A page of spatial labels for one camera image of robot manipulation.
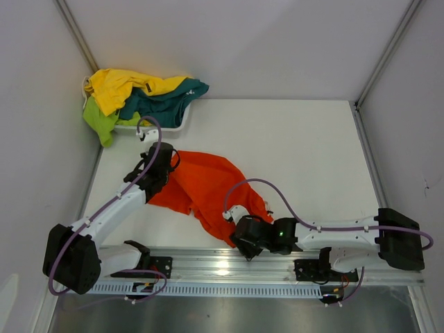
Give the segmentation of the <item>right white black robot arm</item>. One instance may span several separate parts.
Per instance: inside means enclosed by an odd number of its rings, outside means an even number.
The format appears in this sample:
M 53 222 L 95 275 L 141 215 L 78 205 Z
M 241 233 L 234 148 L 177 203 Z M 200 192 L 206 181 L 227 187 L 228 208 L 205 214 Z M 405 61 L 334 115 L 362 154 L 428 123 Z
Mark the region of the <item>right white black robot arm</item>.
M 267 223 L 241 205 L 225 211 L 223 218 L 234 223 L 230 239 L 247 260 L 263 250 L 279 255 L 317 251 L 316 270 L 325 280 L 381 262 L 403 271 L 425 267 L 419 224 L 391 208 L 380 208 L 376 216 L 327 225 L 295 217 Z

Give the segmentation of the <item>orange shorts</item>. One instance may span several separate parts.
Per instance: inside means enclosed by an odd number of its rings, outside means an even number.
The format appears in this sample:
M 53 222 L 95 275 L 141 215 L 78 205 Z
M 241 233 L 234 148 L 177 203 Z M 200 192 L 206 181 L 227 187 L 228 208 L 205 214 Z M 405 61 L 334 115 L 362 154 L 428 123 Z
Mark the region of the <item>orange shorts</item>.
M 243 173 L 226 158 L 209 153 L 179 151 L 171 163 L 178 167 L 149 203 L 193 213 L 207 233 L 233 248 L 230 235 L 235 226 L 223 218 L 224 200 L 232 187 L 246 179 Z

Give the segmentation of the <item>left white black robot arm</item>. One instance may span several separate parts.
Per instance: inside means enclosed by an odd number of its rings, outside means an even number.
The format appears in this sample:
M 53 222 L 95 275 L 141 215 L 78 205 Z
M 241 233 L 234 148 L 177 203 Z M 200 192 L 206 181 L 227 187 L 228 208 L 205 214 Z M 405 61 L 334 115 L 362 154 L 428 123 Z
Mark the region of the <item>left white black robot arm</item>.
M 104 248 L 107 237 L 133 212 L 160 193 L 175 170 L 175 148 L 155 142 L 141 154 L 136 167 L 123 179 L 117 193 L 93 215 L 70 226 L 57 224 L 49 233 L 42 267 L 49 289 L 54 282 L 78 294 L 87 293 L 96 282 L 112 278 L 153 278 L 151 251 L 136 241 Z

